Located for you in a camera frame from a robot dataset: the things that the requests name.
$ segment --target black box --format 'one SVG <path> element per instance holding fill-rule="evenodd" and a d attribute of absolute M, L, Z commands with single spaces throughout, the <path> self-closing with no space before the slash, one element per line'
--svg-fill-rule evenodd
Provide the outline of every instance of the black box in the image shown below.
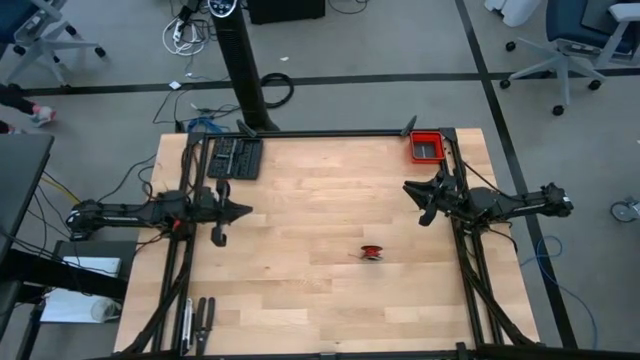
<path fill-rule="evenodd" d="M 325 0 L 247 0 L 252 24 L 317 19 L 325 15 Z"/>

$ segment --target wooden table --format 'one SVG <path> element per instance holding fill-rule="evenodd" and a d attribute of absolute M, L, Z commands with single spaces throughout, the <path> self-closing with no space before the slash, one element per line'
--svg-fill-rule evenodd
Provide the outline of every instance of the wooden table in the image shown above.
<path fill-rule="evenodd" d="M 458 139 L 463 158 L 495 181 L 482 131 L 460 129 Z M 405 180 L 429 180 L 438 167 L 412 164 L 408 141 L 265 140 L 258 181 L 231 181 L 231 199 L 254 212 L 226 228 L 225 248 L 210 241 L 212 225 L 198 228 L 189 294 L 194 303 L 217 299 L 207 354 L 445 350 L 461 341 L 473 347 L 451 223 L 439 214 L 419 226 L 420 212 L 402 190 Z M 162 137 L 152 177 L 157 191 L 178 188 L 185 142 L 186 135 Z M 468 182 L 483 186 L 471 173 Z M 215 187 L 210 179 L 206 185 Z M 153 235 L 141 231 L 140 241 Z M 496 300 L 537 340 L 513 246 L 493 233 L 482 241 Z M 384 247 L 384 260 L 360 260 L 367 244 Z M 167 248 L 163 241 L 137 255 L 116 350 L 155 310 Z M 167 319 L 165 347 L 173 314 Z"/>

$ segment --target office chair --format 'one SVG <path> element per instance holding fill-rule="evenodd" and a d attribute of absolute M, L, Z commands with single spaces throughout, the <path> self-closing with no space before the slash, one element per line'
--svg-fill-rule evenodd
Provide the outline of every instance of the office chair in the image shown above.
<path fill-rule="evenodd" d="M 80 40 L 58 40 L 66 31 L 71 36 L 77 31 L 67 21 L 63 21 L 60 9 L 67 0 L 1 0 L 0 1 L 0 43 L 14 44 L 13 51 L 22 56 L 20 63 L 7 76 L 5 83 L 11 84 L 29 65 L 43 57 L 56 79 L 68 86 L 58 63 L 55 51 L 93 47 L 99 57 L 106 56 L 98 43 Z M 51 32 L 44 34 L 52 24 L 61 22 Z"/>
<path fill-rule="evenodd" d="M 640 3 L 615 4 L 604 7 L 617 21 L 617 27 L 612 35 L 583 26 L 583 16 L 589 0 L 549 0 L 547 4 L 547 39 L 554 42 L 556 50 L 547 49 L 531 41 L 518 38 L 518 43 L 533 50 L 536 54 L 546 58 L 545 61 L 518 71 L 509 79 L 502 80 L 500 87 L 507 89 L 510 80 L 519 79 L 537 72 L 543 72 L 542 77 L 551 75 L 555 71 L 562 87 L 564 106 L 568 106 L 571 98 L 569 94 L 569 71 L 576 72 L 587 78 L 595 79 L 589 84 L 589 89 L 598 90 L 605 77 L 592 68 L 578 63 L 573 57 L 583 57 L 591 61 L 594 68 L 602 68 L 609 62 L 623 65 L 638 65 L 640 63 L 640 34 L 636 33 L 636 24 L 640 21 Z M 514 42 L 506 45 L 507 51 L 516 48 Z M 563 105 L 556 105 L 553 114 L 560 116 L 564 113 Z"/>

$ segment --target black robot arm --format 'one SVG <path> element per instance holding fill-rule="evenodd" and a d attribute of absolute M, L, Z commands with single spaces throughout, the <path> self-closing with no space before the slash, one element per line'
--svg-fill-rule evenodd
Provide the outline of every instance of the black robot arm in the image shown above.
<path fill-rule="evenodd" d="M 216 192 L 217 197 L 211 188 L 203 187 L 195 204 L 186 193 L 178 190 L 159 193 L 153 200 L 139 205 L 103 204 L 87 200 L 71 209 L 66 222 L 74 240 L 86 239 L 105 226 L 154 227 L 176 231 L 180 224 L 215 222 L 212 241 L 217 246 L 225 246 L 226 236 L 222 227 L 249 214 L 253 208 L 229 200 L 231 188 L 225 180 L 218 180 Z"/>
<path fill-rule="evenodd" d="M 419 220 L 422 226 L 429 226 L 438 211 L 467 225 L 486 226 L 533 214 L 566 217 L 573 210 L 565 191 L 553 183 L 538 192 L 515 196 L 488 188 L 462 192 L 453 176 L 440 171 L 428 182 L 406 181 L 403 189 L 418 208 L 425 210 Z"/>

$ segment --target red tray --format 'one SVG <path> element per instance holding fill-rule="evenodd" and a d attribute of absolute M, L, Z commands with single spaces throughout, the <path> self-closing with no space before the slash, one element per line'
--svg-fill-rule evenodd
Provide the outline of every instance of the red tray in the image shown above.
<path fill-rule="evenodd" d="M 440 164 L 444 160 L 442 135 L 437 131 L 414 131 L 410 151 L 416 164 Z"/>

